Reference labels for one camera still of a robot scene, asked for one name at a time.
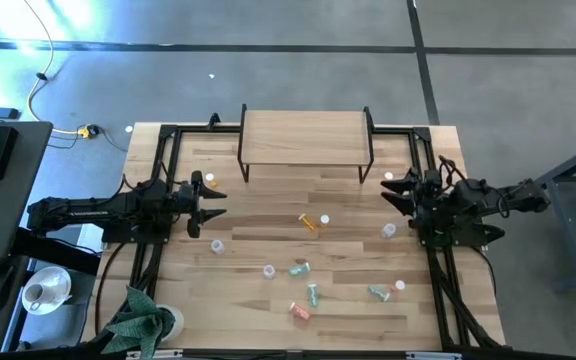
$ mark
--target black metal frame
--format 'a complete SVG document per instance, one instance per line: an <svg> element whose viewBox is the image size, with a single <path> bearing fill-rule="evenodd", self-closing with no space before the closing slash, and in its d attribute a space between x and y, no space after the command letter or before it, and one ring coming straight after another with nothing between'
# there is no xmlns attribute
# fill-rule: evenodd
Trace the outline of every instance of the black metal frame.
<svg viewBox="0 0 576 360"><path fill-rule="evenodd" d="M163 161L163 149L166 140L174 134L173 152L171 153L170 162L168 165L168 177L166 182L172 188L172 181L176 173L177 159L179 156L179 149L181 139L185 133L239 133L240 147L241 147L241 134L243 129L243 115L246 111L246 106L242 106L242 123L241 125L221 125L219 116L215 113L210 118L207 125L162 125L159 132L159 141L157 143L157 151L153 161L152 176L159 176L161 164ZM432 139L430 128L428 127L375 127L370 116L369 109L366 107L364 111L367 115L368 133L372 143L372 135L398 135L406 136L410 147L410 156L412 165L421 173L422 164L419 156L418 145L424 148L426 155L426 162L428 169L436 169L435 155L432 147ZM244 173L243 164L238 158L242 173ZM155 286L158 272L158 259L161 257L163 245L154 245L156 253L153 258L157 260L154 277L148 284L147 293L149 296L154 297ZM133 264L133 275L135 275L135 282L140 282L138 274L141 272L143 264L143 257L145 255L145 244L140 244L142 250L135 254L135 262ZM486 331L478 324L475 317L468 310L468 307L461 299L461 292L457 277L457 269L455 264L454 255L451 247L444 247L435 249L430 246L425 246L428 258L428 270L432 284L433 301L435 304L435 312L437 314L437 327L439 330L439 337L441 341L441 352L432 353L433 359L446 358L446 359L526 359L526 360L540 360L540 359L558 359L558 360L572 360L576 357L541 354L515 351L509 347L502 346L490 338ZM444 255L446 262L446 272L441 269L437 252L441 251ZM446 308L444 305L444 294L450 300L455 311L457 322L457 330L459 336L458 344L453 341L448 328L448 319L446 315ZM479 343L480 347L472 347L470 345L470 334ZM277 350L255 350L255 349L183 349L183 355L186 357L216 357L216 356L261 356L268 354L284 355L285 359L290 360L316 360L316 359L424 359L424 352L414 351L325 351L325 350L301 350L293 351L286 349Z"/></svg>
<svg viewBox="0 0 576 360"><path fill-rule="evenodd" d="M242 147L243 147L243 137L244 137L244 125L246 122L246 111L248 110L248 107L246 106L246 104L242 104L241 105L241 125L239 126L240 131L239 131L239 145L237 146L237 162L239 163L239 168L241 169L241 174L244 177L244 181L247 183L250 179L250 164L244 164L243 161L241 160L241 151L242 151ZM370 171L370 168L372 167L373 162L375 162L375 153L373 150L373 146L372 146L372 134L375 131L375 124L372 122L372 115L370 115L370 109L368 108L368 106L364 106L363 112L365 114L365 118L366 118L366 136L367 136L367 142L368 142L368 155L370 160L368 161L368 164L366 165L366 171L364 172L362 169L362 165L357 166L357 168L359 169L359 183L363 184L364 181L366 181L366 177L368 176L368 172Z"/></svg>
<svg viewBox="0 0 576 360"><path fill-rule="evenodd" d="M169 185L169 191L172 191L172 184L174 181L174 175L177 170L177 159L179 156L179 149L181 148L181 140L183 134L185 133L239 133L239 149L237 154L237 160L239 162L240 169L242 174L244 175L244 180L247 180L249 175L248 165L246 165L246 170L244 171L244 164L241 162L241 138L243 134L243 127L244 127L244 118L245 112L247 107L245 104L242 105L242 112L241 112L241 125L226 125L226 126L216 126L217 123L220 123L219 115L216 113L212 115L210 121L207 125L162 125L159 131L159 138L157 142L157 150L155 152L155 158L153 160L153 169L151 173L152 178L158 178L161 170L161 164L163 162L163 154L164 148L166 145L166 141L168 138L173 137L173 147L172 152L170 155L168 169L168 177L166 179L166 183ZM370 110L368 107L364 107L364 112L366 114L366 126L367 126L367 133L368 133L368 140L370 146L370 163L366 169L366 172L363 174L361 173L361 167L359 167L360 172L360 180L363 183L363 180L366 179L368 171L374 162L374 152L372 146L372 135L398 135L398 136L406 136L408 140L408 144L410 147L410 156L412 159L413 167L417 168L420 172L422 169L421 160L419 158L419 150L418 150L418 141L421 140L424 152L426 155L426 162L429 169L435 169L435 159L434 159L434 152L431 143L431 136L430 136L430 129L428 127L375 127L373 123L372 116L370 114ZM140 281L141 269L144 260L146 244L138 244L137 245L137 252L135 253L135 260L133 263L133 269L131 274L131 286L135 286ZM157 257L161 256L162 253L162 245L154 245L155 248L153 251L157 251ZM432 288L433 288L433 298L435 302L435 310L437 312L437 321L439 327L439 335L441 338L442 347L447 345L453 345L454 342L452 341L449 331L448 331L448 321L446 318L446 309L444 306L443 301L443 293L442 291L449 291L451 300L453 297L459 301L461 301L461 294L459 291L459 285L457 281L457 270L455 267L455 261L452 254L452 249L446 248L444 249L444 257L446 259L447 266L447 278L449 279L449 287L442 287L442 270L439 267L439 262L437 260L436 250L431 247L426 247L426 251L428 254L428 263L429 263L429 270L431 274L431 281L432 281ZM150 280L148 285L147 293L149 296L154 297L155 294L155 286L157 282L157 274L158 272L158 262L157 266L155 267L155 273L153 278ZM459 312L455 314L457 316L457 323L459 328L459 338L460 344L462 345L469 345L469 337L466 330L466 325L462 316ZM256 353L260 353L257 350L243 350L243 352L249 356L254 356ZM200 350L200 349L186 349L184 354L186 356L201 356L202 354L213 354L213 356L222 354L227 355L233 354L231 349L223 349L223 350ZM300 352L300 359L303 358L352 358L352 357L368 357L368 358L393 358L393 357L400 357L404 355L405 352L392 352L392 351L307 351L304 350Z"/></svg>

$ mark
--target yellow cable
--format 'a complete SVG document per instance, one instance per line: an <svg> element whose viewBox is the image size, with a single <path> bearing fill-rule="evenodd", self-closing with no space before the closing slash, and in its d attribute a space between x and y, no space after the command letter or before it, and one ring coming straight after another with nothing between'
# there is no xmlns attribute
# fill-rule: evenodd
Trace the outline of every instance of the yellow cable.
<svg viewBox="0 0 576 360"><path fill-rule="evenodd" d="M41 18L39 17L39 15L37 15L37 13L35 12L35 9L33 9L32 6L30 6L30 3L28 3L27 0L24 0L24 2L26 3L26 5L30 9L30 11L32 11L32 13L35 15L35 17L39 21L39 24L41 24L41 27L44 28L44 32L46 33L46 37L48 37L48 43L50 43L50 60L48 60L48 64L46 64L46 67L44 67L44 71L41 72L42 74L45 75L46 72L48 71L48 68L50 68L50 65L52 64L52 60L55 56L55 48L53 47L52 38L50 37L50 33L48 32L46 25L44 25L44 22L41 21ZM28 99L26 101L26 104L28 106L28 110L30 111L30 114L35 119L35 121L41 121L37 117L35 112L32 110L32 99L35 97L35 94L37 91L37 86L39 85L40 81L41 81L41 79L37 78L37 81L35 81L35 85L32 86L32 89L30 90L30 93L28 94ZM70 134L70 135L77 135L78 134L77 130L61 130L61 129L54 129L53 128L52 131L60 133L60 134Z"/></svg>

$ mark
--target wooden tabletop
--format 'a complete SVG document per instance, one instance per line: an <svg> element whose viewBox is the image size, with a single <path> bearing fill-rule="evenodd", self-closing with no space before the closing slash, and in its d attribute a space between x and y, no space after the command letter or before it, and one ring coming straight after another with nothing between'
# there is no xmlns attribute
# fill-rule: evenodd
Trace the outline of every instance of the wooden tabletop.
<svg viewBox="0 0 576 360"><path fill-rule="evenodd" d="M266 111L245 114L244 164L368 165L362 111Z"/></svg>
<svg viewBox="0 0 576 360"><path fill-rule="evenodd" d="M125 164L133 184L150 176L159 126L135 126ZM456 128L431 127L431 134L435 154L465 170ZM190 239L185 221L180 221L164 247L155 301L175 306L185 316L183 332L165 347L438 350L426 253L406 219L379 195L384 172L400 177L410 167L407 141L375 136L375 163L363 185L357 183L355 168L294 165L255 168L246 184L237 145L236 134L185 134L182 139L176 180L189 179L193 170L215 174L216 189L228 198L203 200L202 207L228 212L208 222L200 239ZM302 213L313 220L327 214L330 224L310 232L298 220ZM386 223L397 225L391 240L380 235ZM214 239L224 242L224 254L210 250ZM99 274L112 249L104 252ZM126 245L110 266L102 324L125 297L134 252L134 245ZM486 263L468 248L455 248L455 258L465 303L489 334L504 343ZM286 270L304 260L312 272L291 278ZM277 269L274 280L263 277L266 264ZM388 302L366 291L369 284L388 286L396 280L407 287ZM308 306L310 283L319 286L316 309ZM312 312L308 322L288 313L293 301ZM94 302L93 296L83 340L94 335ZM447 312L456 339L450 306Z"/></svg>

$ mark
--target white plate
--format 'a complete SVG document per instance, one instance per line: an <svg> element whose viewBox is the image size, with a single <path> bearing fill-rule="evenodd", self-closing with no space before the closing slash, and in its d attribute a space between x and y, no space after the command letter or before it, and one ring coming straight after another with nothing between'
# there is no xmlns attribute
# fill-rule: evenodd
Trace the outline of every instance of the white plate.
<svg viewBox="0 0 576 360"><path fill-rule="evenodd" d="M41 284L55 290L55 299L49 303L41 304L35 310L30 310L30 302L26 300L26 290L30 285ZM33 315L46 315L55 311L61 304L70 298L70 287L72 286L72 281L70 279L70 274L63 268L57 266L49 266L43 268L35 273L30 280L24 286L24 291L21 294L21 302L24 305L24 309L28 311L29 314Z"/></svg>

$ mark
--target gray concrete floor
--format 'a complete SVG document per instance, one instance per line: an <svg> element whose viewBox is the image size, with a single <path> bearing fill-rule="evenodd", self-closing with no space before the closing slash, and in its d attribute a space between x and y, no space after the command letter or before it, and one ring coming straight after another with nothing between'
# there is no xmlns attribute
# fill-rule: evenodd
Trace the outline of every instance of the gray concrete floor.
<svg viewBox="0 0 576 360"><path fill-rule="evenodd" d="M61 40L413 45L405 0L32 3ZM576 1L418 0L417 6L427 46L576 47ZM21 1L0 5L0 39L20 38L44 35ZM47 55L0 50L0 106L25 109ZM433 55L428 62L439 120L458 127L470 176L508 184L539 176L576 152L576 56ZM428 124L414 54L63 51L49 76L35 101L42 119L61 128L100 124L124 147L130 135L123 129L134 122L205 121L215 111L237 121L243 102L260 109L369 105L377 123ZM31 201L108 194L123 162L124 154L104 141L49 149ZM570 272L554 215L490 221L507 231L490 258L508 344L576 355L576 291L552 290ZM72 331L54 345L76 341L72 324L81 316L62 317ZM29 326L25 336L36 339Z"/></svg>

